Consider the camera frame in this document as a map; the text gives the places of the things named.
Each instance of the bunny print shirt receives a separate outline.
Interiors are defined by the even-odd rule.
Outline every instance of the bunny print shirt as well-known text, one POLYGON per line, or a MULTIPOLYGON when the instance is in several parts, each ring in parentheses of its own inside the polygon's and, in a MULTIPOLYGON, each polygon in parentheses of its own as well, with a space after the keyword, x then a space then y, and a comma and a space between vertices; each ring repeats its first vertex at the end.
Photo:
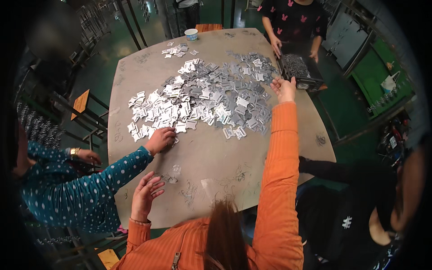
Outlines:
POLYGON ((294 0, 264 0, 258 11, 270 19, 281 41, 306 43, 318 35, 326 39, 328 16, 318 0, 307 6, 294 0))

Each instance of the orange sweater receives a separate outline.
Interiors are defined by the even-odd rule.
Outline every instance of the orange sweater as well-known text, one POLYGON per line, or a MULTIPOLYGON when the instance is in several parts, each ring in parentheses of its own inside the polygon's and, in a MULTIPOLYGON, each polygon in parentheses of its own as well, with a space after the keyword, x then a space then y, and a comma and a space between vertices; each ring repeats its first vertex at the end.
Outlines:
MULTIPOLYGON (((271 132, 254 240, 247 253, 259 269, 302 269, 303 246, 295 211, 299 137, 294 102, 273 108, 271 132)), ((203 269, 197 251, 205 249, 209 222, 209 218, 181 222, 150 239, 150 224, 129 220, 126 254, 112 269, 170 269, 176 252, 181 252, 179 270, 203 269)))

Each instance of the gray tabletop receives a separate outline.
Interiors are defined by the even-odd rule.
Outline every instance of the gray tabletop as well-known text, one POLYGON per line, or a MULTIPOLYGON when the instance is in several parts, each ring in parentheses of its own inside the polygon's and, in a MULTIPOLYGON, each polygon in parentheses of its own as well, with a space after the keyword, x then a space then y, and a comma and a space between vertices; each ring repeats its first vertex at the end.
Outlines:
MULTIPOLYGON (((185 37, 170 41, 186 43, 185 37)), ((136 93, 146 91, 146 96, 161 87, 170 76, 179 75, 177 71, 185 61, 194 58, 206 63, 222 65, 234 61, 225 51, 246 54, 257 52, 272 60, 277 67, 272 48, 257 29, 224 29, 199 33, 198 40, 187 42, 189 51, 197 50, 196 56, 187 52, 183 57, 164 58, 162 50, 170 48, 168 41, 153 45, 131 54, 118 63, 111 92, 108 119, 108 156, 115 162, 135 151, 148 141, 148 137, 134 142, 127 125, 131 123, 132 109, 128 100, 136 93)), ((268 86, 263 84, 272 97, 268 104, 276 105, 277 98, 268 86)), ((311 159, 336 161, 324 124, 308 94, 299 90, 296 95, 299 119, 300 153, 311 159), (316 135, 326 139, 325 144, 316 142, 316 135)), ((144 119, 137 125, 144 124, 144 119)), ((174 165, 181 167, 179 181, 167 183, 165 193, 152 205, 149 219, 152 228, 163 228, 178 222, 208 215, 210 205, 215 199, 230 197, 239 209, 257 205, 260 181, 270 139, 270 132, 262 136, 259 132, 245 129, 247 136, 238 140, 226 139, 222 128, 214 128, 198 121, 196 130, 178 134, 180 140, 166 153, 156 155, 153 162, 122 187, 115 195, 116 205, 122 225, 128 227, 132 194, 139 180, 150 171, 167 175, 174 165)), ((310 179, 301 175, 299 183, 310 179)))

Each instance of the zipper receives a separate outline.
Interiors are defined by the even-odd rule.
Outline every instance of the zipper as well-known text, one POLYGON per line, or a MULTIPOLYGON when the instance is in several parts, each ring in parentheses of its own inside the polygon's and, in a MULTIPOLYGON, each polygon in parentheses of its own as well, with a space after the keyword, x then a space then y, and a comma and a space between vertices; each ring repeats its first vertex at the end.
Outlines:
POLYGON ((184 235, 186 234, 186 230, 183 231, 182 235, 181 235, 181 242, 180 245, 178 247, 178 251, 174 254, 174 260, 172 261, 172 265, 171 265, 171 270, 176 270, 178 267, 178 261, 180 260, 180 255, 181 255, 181 246, 183 245, 183 240, 184 240, 184 235))

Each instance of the zipper pull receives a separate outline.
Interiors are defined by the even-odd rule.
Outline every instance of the zipper pull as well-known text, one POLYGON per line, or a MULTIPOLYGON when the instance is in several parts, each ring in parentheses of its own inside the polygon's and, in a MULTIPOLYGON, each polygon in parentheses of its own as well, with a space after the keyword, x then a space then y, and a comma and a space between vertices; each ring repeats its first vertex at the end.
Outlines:
POLYGON ((174 260, 172 261, 172 265, 171 265, 172 270, 177 269, 178 260, 180 260, 180 254, 181 254, 181 252, 175 253, 174 260))

